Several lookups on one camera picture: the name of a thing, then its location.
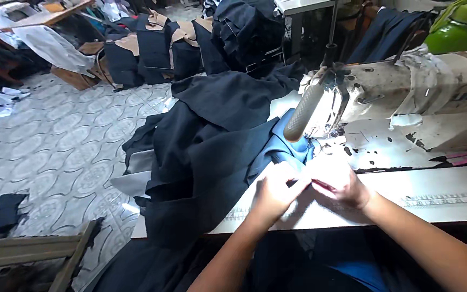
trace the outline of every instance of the wooden table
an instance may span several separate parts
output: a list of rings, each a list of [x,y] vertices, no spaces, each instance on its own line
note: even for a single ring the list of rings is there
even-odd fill
[[[82,0],[82,2],[80,2],[79,4],[69,9],[66,9],[64,11],[53,12],[53,13],[50,13],[48,11],[39,12],[27,18],[21,19],[18,22],[14,23],[13,25],[7,28],[2,28],[1,30],[5,32],[11,32],[12,29],[22,28],[23,26],[31,26],[31,25],[51,26],[68,16],[74,15],[78,10],[82,10],[88,7],[89,5],[93,4],[94,2],[95,0]]]

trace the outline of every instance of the white fabric scrap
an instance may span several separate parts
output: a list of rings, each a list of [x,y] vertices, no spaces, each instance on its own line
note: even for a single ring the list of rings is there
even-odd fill
[[[406,115],[395,115],[390,117],[389,129],[393,130],[394,126],[405,127],[405,126],[417,126],[423,123],[423,116],[419,114],[406,114]]]
[[[95,77],[87,70],[93,68],[95,56],[84,56],[65,38],[45,25],[14,28],[14,33],[43,59],[56,67]]]
[[[426,44],[404,52],[395,65],[410,70],[411,82],[410,92],[389,118],[390,128],[421,123],[421,115],[436,113],[450,100],[457,88],[457,77],[446,63],[428,52]]]

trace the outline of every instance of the sewing machine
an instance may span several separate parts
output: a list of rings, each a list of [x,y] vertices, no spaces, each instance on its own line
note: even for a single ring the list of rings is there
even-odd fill
[[[290,140],[304,131],[308,137],[340,136],[348,123],[389,119],[391,129],[400,129],[425,150],[467,147],[467,52],[433,56],[420,47],[396,63],[338,70],[342,72],[322,84],[322,73],[304,77],[302,101],[288,124]],[[308,99],[312,94],[316,98]]]

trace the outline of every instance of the white table surface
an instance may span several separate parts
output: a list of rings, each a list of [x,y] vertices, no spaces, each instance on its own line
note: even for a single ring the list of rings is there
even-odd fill
[[[334,6],[332,0],[273,0],[273,2],[284,16]],[[350,0],[339,0],[338,4],[349,2]]]

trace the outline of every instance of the tiled floor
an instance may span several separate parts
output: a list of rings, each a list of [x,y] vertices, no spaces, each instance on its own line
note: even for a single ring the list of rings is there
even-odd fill
[[[25,84],[31,96],[0,118],[0,195],[30,192],[21,204],[28,217],[12,236],[76,234],[83,222],[106,216],[74,279],[80,291],[129,240],[138,217],[123,206],[135,207],[133,199],[109,183],[125,171],[120,146],[175,99],[170,83],[78,91],[46,74]]]

